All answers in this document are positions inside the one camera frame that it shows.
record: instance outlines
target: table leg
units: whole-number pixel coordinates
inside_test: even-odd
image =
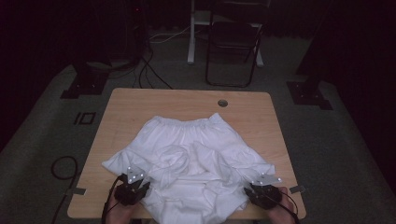
[[[190,26],[190,45],[187,64],[194,64],[195,54],[195,1],[191,0],[191,26]]]

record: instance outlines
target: hand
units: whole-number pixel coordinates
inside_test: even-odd
[[[114,191],[108,202],[108,209],[106,215],[106,224],[128,224],[131,221],[132,213],[137,204],[134,205],[123,205],[118,203],[114,198]]]
[[[288,189],[280,187],[279,190],[282,193],[288,194]],[[289,201],[289,198],[282,194],[282,200],[280,204],[287,207],[291,212],[294,212],[293,204]],[[295,224],[293,217],[282,207],[276,206],[273,209],[268,210],[268,217],[273,224]]]

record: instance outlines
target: white shorts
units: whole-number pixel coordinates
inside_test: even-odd
[[[116,175],[131,165],[146,172],[151,184],[142,203],[161,224],[221,223],[246,205],[246,184],[275,173],[219,114],[154,117],[103,165]]]

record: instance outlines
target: black stand base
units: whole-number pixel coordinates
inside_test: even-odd
[[[304,82],[287,82],[287,84],[296,105],[318,105],[322,110],[332,110],[332,105],[323,98],[320,90],[305,91]]]
[[[64,91],[61,99],[77,99],[82,95],[100,95],[106,85],[108,73],[96,74],[87,82],[86,78],[77,75],[69,90]]]

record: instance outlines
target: gray carpet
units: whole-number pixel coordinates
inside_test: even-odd
[[[295,70],[309,46],[298,38],[265,37],[264,67],[255,72],[245,89],[205,84],[205,41],[197,40],[195,64],[187,64],[188,38],[152,44],[150,65],[175,89],[266,91],[273,98],[290,159],[301,185],[307,216],[302,223],[396,223],[396,200],[379,173],[359,131],[348,115],[336,88],[320,83],[333,110],[314,105],[295,105],[287,81],[304,81]],[[58,180],[51,164],[61,156],[73,156],[81,170],[90,151],[112,90],[138,88],[134,82],[142,64],[132,72],[110,75],[102,95],[60,99],[75,72],[66,67],[47,87],[29,117],[0,154],[0,223],[50,223],[69,180]],[[143,73],[142,85],[149,88]],[[166,89],[150,71],[148,80]],[[78,113],[96,113],[92,125],[75,124]],[[56,166],[59,175],[73,174],[73,163]],[[100,223],[99,219],[67,216],[67,197],[56,223]]]

